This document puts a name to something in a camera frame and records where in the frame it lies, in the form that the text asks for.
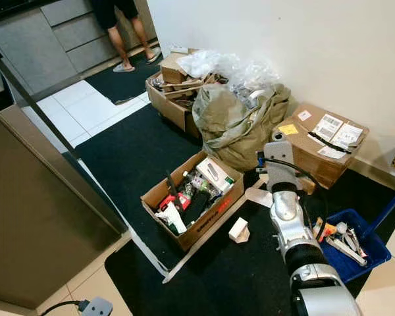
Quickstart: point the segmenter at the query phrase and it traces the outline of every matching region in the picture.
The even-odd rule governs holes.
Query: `blue crate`
[[[364,252],[368,255],[366,258],[367,265],[365,267],[361,267],[356,261],[350,259],[325,241],[321,243],[321,248],[329,264],[336,269],[344,283],[369,272],[371,269],[391,258],[389,250],[375,232],[370,233],[363,240],[360,238],[360,236],[369,228],[369,224],[355,210],[345,209],[328,217],[327,222],[332,225],[344,222],[350,228],[354,228],[355,233],[359,238],[361,248],[363,248]]]

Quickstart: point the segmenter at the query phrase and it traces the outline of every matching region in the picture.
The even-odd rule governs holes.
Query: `small white box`
[[[234,180],[209,157],[205,158],[200,164],[198,164],[196,169],[222,193],[228,191],[234,183]]]
[[[228,232],[228,236],[237,244],[247,242],[250,236],[248,222],[239,217],[234,226]]]

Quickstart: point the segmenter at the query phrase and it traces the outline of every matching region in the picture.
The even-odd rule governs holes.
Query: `black floor mat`
[[[352,207],[372,221],[395,192],[354,171],[346,171],[328,191],[331,213]],[[313,216],[323,207],[309,200]],[[239,217],[249,221],[250,240],[236,245],[228,231]],[[386,242],[395,227],[395,209],[378,228]],[[288,275],[272,238],[268,209],[246,202],[168,283],[129,243],[112,254],[105,268],[134,315],[291,315]],[[369,274],[347,284],[356,297]]]
[[[140,196],[200,149],[200,141],[147,105],[80,144],[76,152],[142,240],[171,268],[184,252],[145,211]]]
[[[154,63],[147,64],[145,54],[140,53],[130,58],[130,62],[136,67],[134,72],[113,72],[113,67],[105,69],[86,81],[108,97],[113,103],[137,97],[145,92],[145,80],[159,71],[160,56]]]

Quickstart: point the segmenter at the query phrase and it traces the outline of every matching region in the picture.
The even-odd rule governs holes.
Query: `clear plastic wrap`
[[[217,73],[228,79],[227,87],[248,108],[257,104],[257,97],[278,80],[269,61],[242,60],[235,54],[223,54],[216,51],[197,51],[182,57],[177,63],[194,78],[204,77],[209,73]]]

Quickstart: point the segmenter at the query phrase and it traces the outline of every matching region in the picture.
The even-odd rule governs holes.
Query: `green sack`
[[[276,84],[257,97],[256,107],[248,109],[226,87],[205,85],[192,109],[203,150],[238,171],[254,169],[255,152],[263,150],[272,129],[284,119],[289,97],[290,90]]]

